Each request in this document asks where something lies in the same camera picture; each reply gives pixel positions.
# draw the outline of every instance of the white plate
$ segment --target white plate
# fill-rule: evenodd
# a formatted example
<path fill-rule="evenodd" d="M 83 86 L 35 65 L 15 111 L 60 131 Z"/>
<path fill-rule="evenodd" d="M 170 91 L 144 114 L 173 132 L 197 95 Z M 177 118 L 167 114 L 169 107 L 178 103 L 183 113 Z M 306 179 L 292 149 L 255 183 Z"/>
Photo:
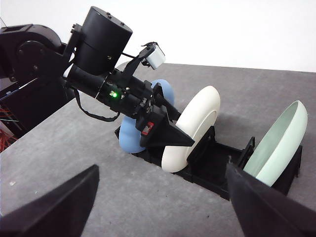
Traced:
<path fill-rule="evenodd" d="M 262 138 L 243 170 L 272 186 L 294 156 L 306 126 L 306 108 L 294 101 Z"/>
<path fill-rule="evenodd" d="M 213 126 L 220 108 L 218 91 L 207 86 L 189 102 L 179 117 L 176 126 L 195 142 L 191 147 L 166 146 L 162 155 L 163 170 L 174 173 L 185 168 L 187 158 L 210 126 Z"/>

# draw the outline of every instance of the white wall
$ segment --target white wall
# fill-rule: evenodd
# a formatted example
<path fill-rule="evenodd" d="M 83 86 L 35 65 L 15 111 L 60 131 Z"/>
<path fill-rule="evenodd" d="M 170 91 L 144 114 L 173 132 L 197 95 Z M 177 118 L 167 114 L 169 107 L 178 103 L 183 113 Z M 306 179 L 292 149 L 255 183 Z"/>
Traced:
<path fill-rule="evenodd" d="M 134 31 L 129 54 L 157 41 L 169 63 L 316 72 L 315 0 L 1 0 L 1 16 L 67 42 L 91 5 Z"/>

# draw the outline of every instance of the black cable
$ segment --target black cable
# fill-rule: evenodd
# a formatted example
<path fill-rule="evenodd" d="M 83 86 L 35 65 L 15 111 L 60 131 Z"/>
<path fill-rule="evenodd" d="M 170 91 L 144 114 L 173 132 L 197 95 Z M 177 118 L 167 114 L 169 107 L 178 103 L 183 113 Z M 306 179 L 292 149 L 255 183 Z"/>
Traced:
<path fill-rule="evenodd" d="M 130 58 L 135 58 L 134 56 L 129 55 L 129 54 L 127 54 L 127 53 L 123 53 L 123 52 L 122 52 L 122 54 L 123 54 L 124 56 L 130 57 Z"/>
<path fill-rule="evenodd" d="M 94 119 L 98 119 L 98 120 L 101 120 L 101 121 L 104 121 L 104 122 L 113 122 L 114 120 L 116 120 L 119 115 L 120 115 L 120 112 L 118 112 L 118 114 L 112 118 L 106 118 L 106 117 L 103 117 L 103 116 L 99 116 L 99 115 L 94 115 L 94 114 L 91 114 L 89 113 L 88 111 L 84 110 L 81 106 L 81 102 L 80 102 L 80 95 L 79 95 L 79 92 L 77 89 L 73 88 L 73 87 L 70 87 L 72 90 L 74 90 L 74 94 L 75 94 L 75 98 L 77 100 L 77 103 L 78 103 L 78 106 L 79 108 L 88 116 L 94 118 Z"/>

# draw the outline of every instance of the black cylindrical motor housing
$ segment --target black cylindrical motor housing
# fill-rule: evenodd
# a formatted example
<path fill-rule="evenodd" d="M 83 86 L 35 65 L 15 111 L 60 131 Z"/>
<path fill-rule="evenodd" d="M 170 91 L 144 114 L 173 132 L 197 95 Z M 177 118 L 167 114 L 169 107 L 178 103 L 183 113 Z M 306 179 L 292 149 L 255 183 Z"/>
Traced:
<path fill-rule="evenodd" d="M 112 71 L 123 52 L 132 30 L 109 12 L 95 6 L 83 23 L 75 64 L 92 75 Z"/>

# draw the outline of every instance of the black foreground object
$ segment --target black foreground object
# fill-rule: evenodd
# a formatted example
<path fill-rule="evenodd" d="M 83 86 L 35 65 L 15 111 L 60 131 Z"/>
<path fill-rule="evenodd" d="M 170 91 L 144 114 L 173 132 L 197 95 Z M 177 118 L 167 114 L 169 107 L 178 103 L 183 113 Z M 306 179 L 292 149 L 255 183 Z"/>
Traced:
<path fill-rule="evenodd" d="M 1 237 L 79 237 L 99 184 L 93 165 L 44 196 L 0 219 Z"/>
<path fill-rule="evenodd" d="M 227 165 L 230 198 L 245 236 L 314 237 L 316 212 Z"/>

